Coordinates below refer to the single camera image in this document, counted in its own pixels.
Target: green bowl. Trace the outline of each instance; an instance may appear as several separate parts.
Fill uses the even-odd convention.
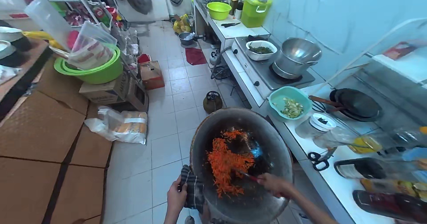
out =
[[[230,5],[223,2],[210,2],[206,6],[209,9],[209,15],[215,20],[225,20],[232,9]]]
[[[77,77],[78,79],[81,79],[84,82],[90,84],[103,84],[116,79],[123,72],[123,65],[119,57],[120,50],[119,54],[113,55],[113,58],[108,63],[105,63],[104,65],[99,66],[97,68],[93,68],[91,70],[78,70],[77,73],[70,72],[65,69],[66,64],[63,58],[57,58],[53,67],[57,72],[61,74]]]
[[[303,111],[301,115],[299,115],[299,117],[290,118],[280,112],[285,107],[285,101],[283,100],[283,98],[285,97],[294,99],[295,101],[297,101],[302,105]],[[295,88],[293,86],[281,87],[273,91],[273,93],[271,93],[270,96],[267,97],[267,99],[270,104],[270,108],[269,108],[270,114],[272,114],[276,119],[282,122],[287,122],[289,120],[297,120],[302,118],[303,116],[307,115],[310,112],[313,106],[311,100],[308,99],[307,94],[305,94],[300,89]]]

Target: striped cloth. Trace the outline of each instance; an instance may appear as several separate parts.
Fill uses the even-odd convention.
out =
[[[203,204],[205,203],[205,196],[203,195],[203,183],[194,175],[191,167],[184,165],[181,170],[181,183],[183,186],[187,183],[187,199],[185,200],[184,207],[190,209],[197,209],[203,214]]]

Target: teal bowl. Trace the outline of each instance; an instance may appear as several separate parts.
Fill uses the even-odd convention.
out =
[[[285,101],[283,100],[283,98],[294,99],[302,105],[303,111],[301,115],[299,115],[299,117],[290,118],[280,112],[285,107]],[[310,99],[308,99],[308,95],[293,86],[281,87],[280,89],[273,91],[273,93],[271,93],[270,96],[267,97],[267,99],[270,104],[270,114],[281,122],[300,119],[303,116],[307,115],[313,107],[313,103]]]

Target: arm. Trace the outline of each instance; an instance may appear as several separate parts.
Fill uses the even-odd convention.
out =
[[[337,224],[336,221],[332,220],[328,214],[308,200],[291,183],[269,173],[258,176],[258,183],[271,191],[275,197],[283,196],[295,200],[314,224]]]
[[[176,224],[179,213],[184,208],[185,199],[187,198],[187,183],[178,191],[178,185],[181,182],[181,175],[172,183],[167,192],[167,211],[164,218],[164,224]]]

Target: shredded carrot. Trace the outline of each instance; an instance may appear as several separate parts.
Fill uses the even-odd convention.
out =
[[[239,130],[222,133],[229,141],[235,139],[237,135],[242,134],[243,132]],[[212,145],[213,150],[212,152],[208,152],[207,159],[212,166],[213,176],[215,177],[214,183],[218,187],[216,189],[218,197],[221,198],[221,194],[227,194],[227,192],[234,195],[243,194],[243,188],[231,184],[230,173],[232,169],[248,172],[249,167],[254,164],[254,156],[252,153],[232,153],[227,147],[226,140],[223,138],[215,138],[212,141]],[[239,178],[243,178],[241,173],[236,172],[236,175]]]

